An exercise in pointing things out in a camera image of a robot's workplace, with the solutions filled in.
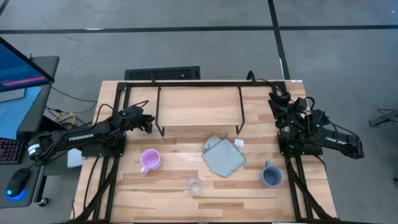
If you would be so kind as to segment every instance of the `mug handle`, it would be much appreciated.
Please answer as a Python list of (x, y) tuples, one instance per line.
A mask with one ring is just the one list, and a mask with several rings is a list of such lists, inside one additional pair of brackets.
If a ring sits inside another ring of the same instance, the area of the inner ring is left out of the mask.
[(141, 174), (146, 174), (148, 172), (148, 170), (149, 170), (148, 168), (143, 167), (143, 168), (141, 168), (140, 173)]
[(266, 161), (266, 168), (271, 166), (271, 162), (270, 161)]

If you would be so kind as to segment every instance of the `monitor screen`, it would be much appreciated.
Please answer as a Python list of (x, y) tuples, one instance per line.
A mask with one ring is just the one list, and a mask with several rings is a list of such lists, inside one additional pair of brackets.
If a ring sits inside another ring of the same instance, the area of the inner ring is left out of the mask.
[(48, 74), (37, 68), (27, 57), (1, 40), (0, 92), (48, 84)]

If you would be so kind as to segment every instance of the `gray cloth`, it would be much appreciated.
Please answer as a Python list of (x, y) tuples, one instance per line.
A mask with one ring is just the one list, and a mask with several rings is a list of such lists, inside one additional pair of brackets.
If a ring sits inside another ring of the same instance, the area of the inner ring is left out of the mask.
[(217, 135), (210, 137), (203, 145), (202, 158), (214, 174), (222, 177), (229, 177), (246, 162), (236, 146)]

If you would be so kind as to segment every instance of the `pink mug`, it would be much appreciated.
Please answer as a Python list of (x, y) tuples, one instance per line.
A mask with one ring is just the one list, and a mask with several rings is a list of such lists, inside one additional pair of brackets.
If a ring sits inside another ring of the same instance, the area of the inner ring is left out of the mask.
[(162, 158), (155, 149), (147, 149), (141, 155), (141, 164), (140, 173), (146, 174), (149, 170), (159, 169), (162, 165)]

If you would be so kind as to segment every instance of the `concrete floor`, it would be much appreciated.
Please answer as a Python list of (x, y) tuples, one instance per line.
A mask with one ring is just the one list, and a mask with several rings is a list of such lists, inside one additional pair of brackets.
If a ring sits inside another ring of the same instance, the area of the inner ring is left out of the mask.
[[(398, 24), (398, 3), (382, 0), (275, 1), (281, 26)], [(272, 25), (260, 0), (10, 0), (2, 29), (75, 29), (173, 26)], [(365, 159), (326, 150), (324, 159), (337, 214), (343, 220), (396, 223), (397, 126), (377, 129), (368, 119), (378, 108), (397, 108), (398, 30), (282, 31), (291, 79), (331, 120), (363, 140)], [(96, 99), (103, 80), (121, 80), (125, 69), (199, 65), (202, 79), (281, 79), (273, 31), (164, 32), (127, 34), (2, 35), (25, 54), (59, 55), (55, 87)], [(48, 106), (81, 111), (91, 105), (53, 91)], [(80, 117), (90, 121), (93, 113)], [(0, 210), (0, 223), (67, 220), (78, 170), (50, 177), (45, 208)]]

